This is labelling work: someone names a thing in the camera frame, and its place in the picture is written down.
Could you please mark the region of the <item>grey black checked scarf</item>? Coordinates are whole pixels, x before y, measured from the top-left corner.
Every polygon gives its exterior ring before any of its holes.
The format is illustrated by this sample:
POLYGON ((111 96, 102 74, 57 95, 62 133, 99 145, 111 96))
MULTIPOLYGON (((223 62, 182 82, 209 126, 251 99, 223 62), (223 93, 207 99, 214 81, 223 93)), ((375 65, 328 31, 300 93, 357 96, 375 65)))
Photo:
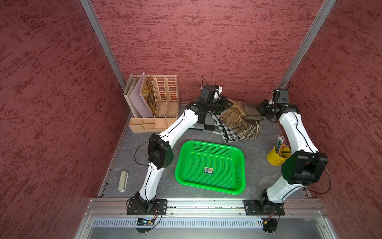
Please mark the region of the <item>grey black checked scarf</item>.
POLYGON ((210 113, 206 115, 204 123, 195 123, 193 126, 191 126, 191 128, 193 130, 206 131, 221 135, 218 123, 216 122, 215 117, 210 113))

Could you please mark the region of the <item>brown plaid fringed scarf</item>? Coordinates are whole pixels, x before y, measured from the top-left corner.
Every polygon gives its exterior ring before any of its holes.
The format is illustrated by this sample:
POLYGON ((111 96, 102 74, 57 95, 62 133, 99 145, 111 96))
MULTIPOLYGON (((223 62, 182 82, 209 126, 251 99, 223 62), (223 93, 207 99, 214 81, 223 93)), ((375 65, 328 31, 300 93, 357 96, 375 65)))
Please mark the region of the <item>brown plaid fringed scarf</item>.
POLYGON ((261 122, 265 119, 257 110, 257 105, 229 99, 233 106, 223 111, 218 118, 241 137, 253 139, 260 134, 261 122))

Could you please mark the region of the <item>black white smiley scarf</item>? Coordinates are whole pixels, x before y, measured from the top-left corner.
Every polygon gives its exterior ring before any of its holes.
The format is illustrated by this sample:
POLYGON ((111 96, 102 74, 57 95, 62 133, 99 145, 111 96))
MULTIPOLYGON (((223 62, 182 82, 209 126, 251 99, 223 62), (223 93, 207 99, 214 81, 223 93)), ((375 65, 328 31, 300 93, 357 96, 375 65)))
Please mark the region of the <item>black white smiley scarf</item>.
POLYGON ((232 128, 230 128, 228 125, 223 124, 219 118, 215 119, 215 123, 217 124, 220 130, 222 141, 224 143, 233 143, 245 139, 241 137, 237 132, 235 132, 232 128))

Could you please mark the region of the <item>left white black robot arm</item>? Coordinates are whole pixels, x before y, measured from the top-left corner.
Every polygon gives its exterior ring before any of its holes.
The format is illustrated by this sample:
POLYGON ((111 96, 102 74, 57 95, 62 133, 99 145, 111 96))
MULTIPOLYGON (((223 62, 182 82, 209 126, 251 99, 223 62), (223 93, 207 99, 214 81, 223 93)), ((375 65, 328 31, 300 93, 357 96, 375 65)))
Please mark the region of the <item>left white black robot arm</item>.
POLYGON ((219 115, 233 106, 233 103, 221 93, 221 86, 209 84, 202 86, 198 99, 188 103, 184 112, 171 126, 149 137, 148 171, 141 189, 133 197, 144 214, 149 214, 154 207, 159 181, 165 168, 174 160, 173 147, 178 139, 190 127, 205 119, 208 113, 219 115))

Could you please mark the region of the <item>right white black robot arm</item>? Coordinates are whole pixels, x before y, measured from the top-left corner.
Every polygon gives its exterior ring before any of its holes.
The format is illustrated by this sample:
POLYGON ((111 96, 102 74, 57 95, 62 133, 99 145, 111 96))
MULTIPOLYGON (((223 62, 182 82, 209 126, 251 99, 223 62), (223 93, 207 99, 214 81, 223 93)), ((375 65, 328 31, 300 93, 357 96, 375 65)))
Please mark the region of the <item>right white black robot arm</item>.
POLYGON ((281 210, 285 199, 295 191, 317 183, 327 170, 328 156, 319 152, 310 140, 298 107, 289 103, 287 89, 275 89, 272 100, 263 100, 257 110, 267 120, 275 119, 281 124, 290 146, 281 177, 263 191, 258 202, 261 211, 271 213, 281 210))

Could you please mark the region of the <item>green plastic basket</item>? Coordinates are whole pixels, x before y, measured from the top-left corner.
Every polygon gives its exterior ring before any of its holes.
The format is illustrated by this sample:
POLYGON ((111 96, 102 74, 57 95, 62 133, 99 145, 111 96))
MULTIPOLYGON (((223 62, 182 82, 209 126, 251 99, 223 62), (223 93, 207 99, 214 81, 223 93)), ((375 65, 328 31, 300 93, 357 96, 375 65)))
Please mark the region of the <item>green plastic basket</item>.
POLYGON ((175 178, 184 186, 239 195, 246 187, 245 157, 233 146, 190 140, 181 147, 175 178))

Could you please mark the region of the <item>small label sticker in basket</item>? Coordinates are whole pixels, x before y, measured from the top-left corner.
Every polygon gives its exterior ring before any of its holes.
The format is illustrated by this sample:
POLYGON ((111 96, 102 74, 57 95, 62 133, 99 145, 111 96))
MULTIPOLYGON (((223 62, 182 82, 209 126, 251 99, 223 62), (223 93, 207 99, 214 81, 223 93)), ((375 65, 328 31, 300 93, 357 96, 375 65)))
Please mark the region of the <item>small label sticker in basket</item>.
POLYGON ((213 168, 205 167, 204 168, 204 173, 206 173, 206 174, 213 174, 213 168))

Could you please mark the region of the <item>beige wooden file organizer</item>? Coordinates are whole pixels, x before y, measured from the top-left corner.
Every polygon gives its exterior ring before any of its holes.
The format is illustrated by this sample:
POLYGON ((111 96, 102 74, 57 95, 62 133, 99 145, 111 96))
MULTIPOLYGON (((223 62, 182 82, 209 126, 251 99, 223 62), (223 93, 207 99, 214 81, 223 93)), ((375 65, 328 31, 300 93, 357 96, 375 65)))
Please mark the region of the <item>beige wooden file organizer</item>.
MULTIPOLYGON (((126 82, 124 97, 128 103, 126 94, 133 83, 134 74, 131 74, 126 82)), ((156 112, 152 118, 135 118, 129 121, 129 127, 133 133, 160 133, 171 126, 179 117, 179 92, 177 75, 148 75, 151 78, 155 93, 156 112)))

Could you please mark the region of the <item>yellow pencil cup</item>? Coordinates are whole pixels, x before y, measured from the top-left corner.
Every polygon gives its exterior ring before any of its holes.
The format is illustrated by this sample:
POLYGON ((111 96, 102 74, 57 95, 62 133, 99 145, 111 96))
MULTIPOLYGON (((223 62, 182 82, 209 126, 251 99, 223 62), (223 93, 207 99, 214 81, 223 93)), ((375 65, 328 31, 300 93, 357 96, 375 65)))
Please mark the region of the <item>yellow pencil cup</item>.
POLYGON ((288 146, 282 148, 282 153, 278 154, 276 151, 276 145, 274 148, 267 154, 268 162, 273 166, 281 166, 290 156, 291 150, 288 146))

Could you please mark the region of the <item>brown patterned book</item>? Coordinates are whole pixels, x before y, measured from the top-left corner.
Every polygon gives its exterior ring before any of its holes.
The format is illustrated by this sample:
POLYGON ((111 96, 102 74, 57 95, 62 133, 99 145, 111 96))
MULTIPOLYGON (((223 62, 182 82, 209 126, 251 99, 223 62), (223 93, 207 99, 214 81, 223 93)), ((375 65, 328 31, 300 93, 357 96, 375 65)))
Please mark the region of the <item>brown patterned book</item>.
POLYGON ((156 112, 156 101, 155 93, 152 85, 151 78, 149 76, 143 81, 143 86, 141 90, 142 96, 148 106, 149 112, 151 113, 151 118, 155 116, 156 112))

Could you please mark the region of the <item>lilac folder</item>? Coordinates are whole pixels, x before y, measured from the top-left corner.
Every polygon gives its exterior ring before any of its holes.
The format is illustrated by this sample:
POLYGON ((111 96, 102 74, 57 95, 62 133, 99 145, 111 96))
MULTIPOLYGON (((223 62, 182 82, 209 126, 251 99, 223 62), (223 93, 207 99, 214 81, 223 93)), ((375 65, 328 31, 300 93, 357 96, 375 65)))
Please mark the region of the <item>lilac folder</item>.
POLYGON ((147 76, 145 72, 134 76, 133 83, 126 94, 129 107, 135 118, 151 118, 151 113, 141 93, 143 81, 147 76))

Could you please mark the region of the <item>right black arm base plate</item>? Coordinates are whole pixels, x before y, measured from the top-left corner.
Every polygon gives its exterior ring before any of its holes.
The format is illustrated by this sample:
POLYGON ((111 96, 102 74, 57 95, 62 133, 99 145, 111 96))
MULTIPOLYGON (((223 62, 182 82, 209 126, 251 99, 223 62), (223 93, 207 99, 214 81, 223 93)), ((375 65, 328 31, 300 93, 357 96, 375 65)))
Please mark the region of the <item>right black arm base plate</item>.
POLYGON ((243 200, 244 210, 247 216, 284 216, 285 211, 282 203, 262 202, 261 200, 243 200))

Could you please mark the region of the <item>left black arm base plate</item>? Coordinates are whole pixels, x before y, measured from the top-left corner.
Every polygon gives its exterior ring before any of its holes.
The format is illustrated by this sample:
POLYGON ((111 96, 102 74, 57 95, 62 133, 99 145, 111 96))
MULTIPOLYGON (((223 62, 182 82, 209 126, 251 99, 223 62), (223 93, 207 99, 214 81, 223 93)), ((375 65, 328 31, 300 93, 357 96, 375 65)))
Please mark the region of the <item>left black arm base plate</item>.
POLYGON ((127 215, 166 215, 168 200, 154 199, 150 202, 141 199, 131 199, 127 203, 127 215))

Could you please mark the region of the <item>aluminium front rail frame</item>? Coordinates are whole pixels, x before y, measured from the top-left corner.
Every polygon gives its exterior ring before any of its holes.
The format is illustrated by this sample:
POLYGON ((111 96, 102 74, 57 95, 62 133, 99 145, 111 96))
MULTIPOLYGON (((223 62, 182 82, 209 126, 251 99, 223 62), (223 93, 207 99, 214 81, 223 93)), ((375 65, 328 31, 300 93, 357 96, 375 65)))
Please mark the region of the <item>aluminium front rail frame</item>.
POLYGON ((90 238, 96 228, 129 228, 146 234, 150 229, 256 229, 267 234, 280 232, 287 223, 290 235, 318 232, 324 239, 338 236, 323 204, 314 198, 287 199, 280 212, 262 215, 255 200, 232 198, 170 198, 154 202, 145 215, 133 201, 125 198, 92 198, 75 235, 90 238))

